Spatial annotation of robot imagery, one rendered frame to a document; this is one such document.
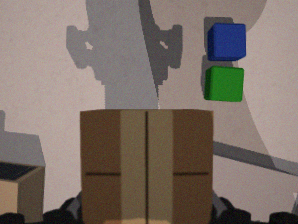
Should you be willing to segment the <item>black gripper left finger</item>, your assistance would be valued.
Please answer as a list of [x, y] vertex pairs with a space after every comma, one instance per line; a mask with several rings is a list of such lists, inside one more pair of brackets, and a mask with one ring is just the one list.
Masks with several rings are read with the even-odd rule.
[[23, 214], [20, 214], [20, 213], [8, 212], [0, 215], [0, 224], [48, 224], [48, 223], [49, 224], [84, 224], [82, 220], [81, 191], [76, 197], [67, 199], [59, 209], [54, 209], [54, 210], [45, 212], [43, 214], [43, 221], [41, 222], [25, 223], [25, 217]]

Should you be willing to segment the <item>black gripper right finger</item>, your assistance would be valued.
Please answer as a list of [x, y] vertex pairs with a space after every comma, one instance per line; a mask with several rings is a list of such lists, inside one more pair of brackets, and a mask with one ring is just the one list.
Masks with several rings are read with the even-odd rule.
[[212, 219], [209, 224], [298, 224], [298, 216], [289, 212], [272, 213], [269, 215], [269, 222], [252, 221], [251, 213], [235, 208], [228, 199], [218, 197], [214, 190]]

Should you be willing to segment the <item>dark blue block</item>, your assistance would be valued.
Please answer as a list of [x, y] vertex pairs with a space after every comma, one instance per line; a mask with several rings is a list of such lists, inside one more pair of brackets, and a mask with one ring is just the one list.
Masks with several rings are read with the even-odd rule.
[[246, 25], [215, 23], [207, 32], [209, 61], [237, 61], [246, 56]]

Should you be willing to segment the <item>green block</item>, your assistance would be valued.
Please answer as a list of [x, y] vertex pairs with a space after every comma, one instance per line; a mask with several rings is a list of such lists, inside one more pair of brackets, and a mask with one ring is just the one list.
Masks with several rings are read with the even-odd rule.
[[241, 102], [243, 97], [244, 69], [212, 66], [206, 70], [204, 99]]

